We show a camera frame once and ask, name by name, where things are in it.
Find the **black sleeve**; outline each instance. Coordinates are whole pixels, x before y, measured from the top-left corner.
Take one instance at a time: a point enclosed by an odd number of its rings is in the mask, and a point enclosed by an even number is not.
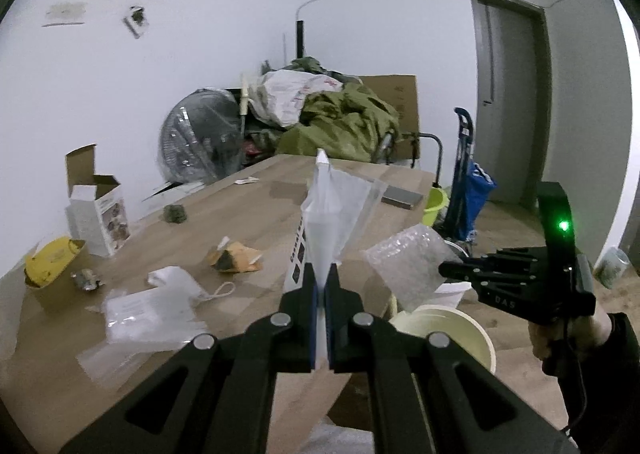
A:
[[[571,431],[583,454],[636,452],[640,445],[640,349],[624,313],[609,315],[609,340],[583,361],[587,407]],[[579,380],[558,380],[569,423],[580,413]]]

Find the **gray door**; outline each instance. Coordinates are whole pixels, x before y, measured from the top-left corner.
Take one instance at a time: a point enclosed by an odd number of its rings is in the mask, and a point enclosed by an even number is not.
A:
[[[535,23],[501,6],[476,8],[482,40],[474,159],[498,184],[493,201],[529,205],[538,180],[530,177],[539,105]]]

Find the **crumpled orange wrapper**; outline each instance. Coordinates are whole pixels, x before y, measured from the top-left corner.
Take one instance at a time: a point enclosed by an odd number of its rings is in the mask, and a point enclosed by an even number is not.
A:
[[[225,248],[211,250],[207,261],[217,271],[226,274],[257,272],[262,269],[262,252],[249,248],[238,241],[229,243]]]

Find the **table top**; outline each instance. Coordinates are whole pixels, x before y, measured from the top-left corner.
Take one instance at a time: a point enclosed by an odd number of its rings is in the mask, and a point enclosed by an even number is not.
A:
[[[116,256],[95,259],[94,269],[106,284],[100,293],[80,294],[59,314],[44,313],[27,294],[16,352],[0,371],[0,398],[39,453],[57,452],[171,355],[153,355],[119,390],[101,389],[87,377],[76,355],[104,340],[105,334],[103,316],[85,307],[99,304],[111,288],[126,288],[129,293],[144,290],[149,288],[148,272],[175,265],[213,293],[229,280],[229,274],[214,271],[205,256],[229,236],[264,251],[264,267],[259,272],[234,275],[234,294],[201,303],[196,314],[214,335],[224,338],[277,310],[314,161],[312,157],[279,155],[207,186],[180,201],[188,215],[180,225],[161,221],[158,212],[148,216],[142,230]],[[433,174],[405,167],[343,160],[332,163],[352,174],[379,178],[423,194],[429,192],[433,181]],[[260,180],[233,183],[247,176]],[[408,211],[380,203],[358,248],[373,246],[420,222],[421,216],[422,206]],[[360,293],[366,310],[382,314],[389,292],[359,252],[346,254],[338,270],[341,284]],[[348,377],[333,374],[327,367],[311,374],[280,374],[268,452],[296,452]]]

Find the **beige bucket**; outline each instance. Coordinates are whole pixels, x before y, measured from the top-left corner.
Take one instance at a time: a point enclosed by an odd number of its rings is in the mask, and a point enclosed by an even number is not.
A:
[[[494,344],[482,326],[460,310],[425,304],[412,313],[401,311],[390,322],[398,331],[416,337],[426,337],[435,331],[446,333],[495,374]]]

